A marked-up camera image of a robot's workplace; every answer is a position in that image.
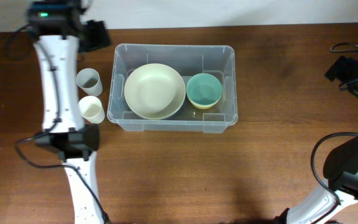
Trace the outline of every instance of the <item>wooden table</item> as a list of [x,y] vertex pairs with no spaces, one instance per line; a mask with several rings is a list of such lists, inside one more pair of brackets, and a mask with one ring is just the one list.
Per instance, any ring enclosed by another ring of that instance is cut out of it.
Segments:
[[[19,159],[16,139],[42,123],[42,89],[34,52],[6,60],[0,34],[0,223],[73,223],[64,170],[38,170]],[[358,131],[358,99],[324,78],[338,42],[358,43],[358,24],[248,26],[110,31],[114,45],[86,56],[78,70],[96,69],[108,106],[114,48],[120,43],[230,45],[236,51],[239,120],[223,134],[130,133],[100,125],[99,194],[114,222],[219,223],[273,218],[300,203],[318,184],[310,170],[316,141]],[[25,49],[20,38],[13,49]],[[333,139],[316,157],[319,173]],[[42,164],[57,156],[26,145]],[[358,204],[336,216],[358,223]]]

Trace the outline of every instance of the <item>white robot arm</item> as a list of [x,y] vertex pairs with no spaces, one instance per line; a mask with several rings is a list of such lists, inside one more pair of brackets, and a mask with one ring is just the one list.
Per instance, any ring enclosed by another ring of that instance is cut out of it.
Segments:
[[85,125],[80,116],[76,58],[80,38],[85,45],[82,51],[106,47],[110,41],[103,22],[81,24],[80,16],[85,11],[80,0],[33,2],[27,11],[28,33],[39,59],[44,94],[43,133],[34,140],[38,147],[57,153],[63,161],[61,167],[66,170],[71,188],[75,224],[99,224],[110,222],[99,201],[96,181],[99,128]]
[[275,223],[323,224],[342,209],[358,202],[358,139],[352,139],[330,153],[324,165],[324,176],[334,177],[330,181],[324,179],[324,184],[334,190],[340,205],[332,193],[319,185],[299,205],[276,217]]

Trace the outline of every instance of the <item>white paper cup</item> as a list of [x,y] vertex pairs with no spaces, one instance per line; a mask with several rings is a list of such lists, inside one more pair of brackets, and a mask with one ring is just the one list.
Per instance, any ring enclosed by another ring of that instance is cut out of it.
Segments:
[[82,69],[78,72],[75,80],[77,85],[89,96],[99,96],[103,91],[99,73],[95,69]]
[[83,118],[90,123],[99,124],[104,120],[105,114],[102,102],[95,96],[86,96],[78,102],[78,108]]

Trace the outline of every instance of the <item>black cable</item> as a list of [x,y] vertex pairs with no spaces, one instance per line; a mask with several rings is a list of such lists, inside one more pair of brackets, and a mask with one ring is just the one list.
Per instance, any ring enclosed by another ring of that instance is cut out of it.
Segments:
[[358,50],[335,50],[335,48],[337,48],[339,46],[343,46],[343,45],[350,45],[350,46],[358,48],[357,44],[352,44],[352,43],[345,42],[345,43],[339,43],[339,44],[336,44],[336,45],[332,46],[329,51],[331,53],[358,53]]
[[23,142],[27,142],[27,141],[33,141],[35,139],[44,137],[48,134],[50,134],[50,132],[56,127],[56,125],[59,122],[62,122],[60,119],[60,97],[59,97],[59,90],[58,90],[58,85],[57,85],[57,75],[56,75],[56,67],[53,66],[53,62],[52,59],[50,57],[50,55],[48,54],[47,50],[45,49],[45,47],[43,47],[43,45],[40,42],[35,42],[35,44],[37,44],[42,53],[45,55],[45,58],[47,59],[47,62],[49,64],[50,67],[50,71],[52,73],[52,79],[53,79],[53,85],[55,87],[55,93],[56,93],[56,102],[57,102],[57,112],[56,112],[56,118],[53,120],[53,124],[52,126],[45,130],[42,134],[38,134],[34,137],[31,138],[25,138],[25,139],[20,139],[17,140],[15,142],[15,150],[18,153],[18,155],[21,157],[21,159],[23,159],[24,161],[26,161],[26,163],[28,163],[30,166],[38,168],[38,169],[56,169],[56,168],[69,168],[72,169],[73,171],[75,171],[75,173],[77,174],[77,176],[80,178],[80,180],[82,181],[82,183],[84,184],[84,186],[88,189],[88,191],[90,192],[90,194],[92,195],[92,197],[94,198],[94,200],[96,201],[96,203],[98,204],[98,207],[101,211],[102,214],[102,219],[105,223],[111,223],[108,214],[103,210],[103,207],[99,201],[99,199],[97,198],[97,196],[94,194],[94,192],[92,191],[91,187],[86,183],[85,179],[82,177],[81,173],[79,172],[79,168],[74,167],[74,166],[70,166],[70,165],[62,165],[62,164],[57,164],[57,165],[38,165],[32,161],[30,161],[28,158],[26,158],[26,156],[22,153],[22,151],[20,150],[19,144],[23,143]]
[[347,82],[347,83],[341,83],[341,84],[339,84],[338,88],[339,88],[339,90],[341,90],[341,91],[346,91],[346,90],[347,90],[347,87],[348,87],[347,85],[350,84],[350,83],[354,83],[354,82],[358,82],[358,79],[349,81],[349,82]]
[[334,138],[334,137],[339,137],[339,136],[353,136],[353,137],[358,137],[358,133],[352,133],[352,132],[341,132],[341,133],[333,133],[333,134],[328,134],[325,137],[322,137],[317,143],[316,145],[314,145],[314,148],[311,152],[311,157],[310,157],[310,166],[311,166],[311,171],[315,177],[315,179],[317,180],[317,182],[325,189],[327,190],[329,193],[331,193],[334,197],[335,197],[335,205],[333,206],[333,208],[331,208],[327,213],[325,213],[323,216],[321,216],[320,218],[318,218],[316,221],[314,221],[312,224],[316,224],[318,222],[320,222],[322,219],[324,219],[325,217],[327,217],[329,214],[331,214],[333,211],[335,211],[335,209],[340,206],[342,204],[341,199],[339,198],[338,194],[336,194],[333,190],[331,190],[326,184],[324,184],[324,182],[320,179],[320,177],[318,176],[317,172],[316,172],[316,167],[314,166],[314,157],[316,155],[316,151],[319,148],[319,146],[327,139],[330,138]]
[[25,52],[24,54],[18,56],[18,57],[15,57],[15,56],[12,56],[11,53],[10,53],[10,48],[11,48],[11,45],[13,43],[14,40],[16,40],[17,36],[22,32],[22,31],[25,31],[27,28],[28,28],[28,24],[27,25],[24,25],[20,28],[18,28],[11,36],[10,38],[8,38],[8,40],[5,42],[5,46],[4,46],[4,54],[5,54],[5,57],[7,57],[8,59],[10,60],[23,60],[25,59],[26,57],[28,57],[31,53],[31,50],[32,50],[32,47],[31,47],[31,39],[30,39],[30,45],[29,45],[29,50],[27,52]]

